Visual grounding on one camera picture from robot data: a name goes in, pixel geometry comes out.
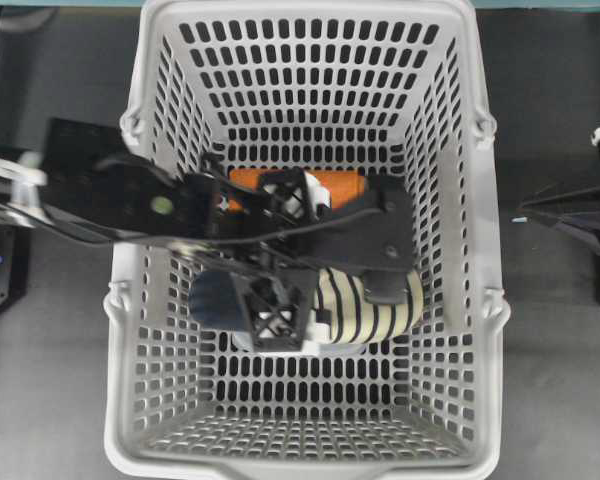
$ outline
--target gray floor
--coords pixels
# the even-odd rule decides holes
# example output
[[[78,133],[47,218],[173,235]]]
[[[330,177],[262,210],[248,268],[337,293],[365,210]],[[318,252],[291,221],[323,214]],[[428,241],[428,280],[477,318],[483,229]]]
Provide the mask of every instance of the gray floor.
[[[600,123],[600,14],[498,11],[479,20],[500,126],[504,282],[514,309],[502,455],[491,478],[600,479],[593,258],[562,235],[511,223],[524,195],[595,158],[588,135]],[[32,23],[3,22],[0,143],[39,148],[50,116],[115,124],[137,12],[61,9],[27,31]],[[34,235],[29,293],[0,317],[0,480],[127,478],[102,447],[110,256]]]

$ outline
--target bolt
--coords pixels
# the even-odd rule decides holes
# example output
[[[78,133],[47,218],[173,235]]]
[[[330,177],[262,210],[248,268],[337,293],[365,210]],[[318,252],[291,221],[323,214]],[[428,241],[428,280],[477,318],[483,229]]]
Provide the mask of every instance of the bolt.
[[[169,215],[173,212],[173,202],[167,197],[153,197],[151,200],[151,210],[160,215]]]
[[[399,256],[398,249],[396,247],[394,247],[393,245],[387,245],[386,247],[384,247],[384,253],[389,258],[398,258],[398,256]]]

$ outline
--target plastic basket wall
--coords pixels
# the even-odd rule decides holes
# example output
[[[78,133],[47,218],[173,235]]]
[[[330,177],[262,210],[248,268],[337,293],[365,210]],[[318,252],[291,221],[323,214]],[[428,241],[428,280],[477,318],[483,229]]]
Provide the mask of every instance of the plastic basket wall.
[[[345,358],[265,358],[201,331],[196,273],[119,245],[105,444],[171,478],[481,478],[500,441],[495,175],[472,9],[463,2],[190,1],[144,7],[132,150],[174,175],[233,167],[404,178],[421,324]]]

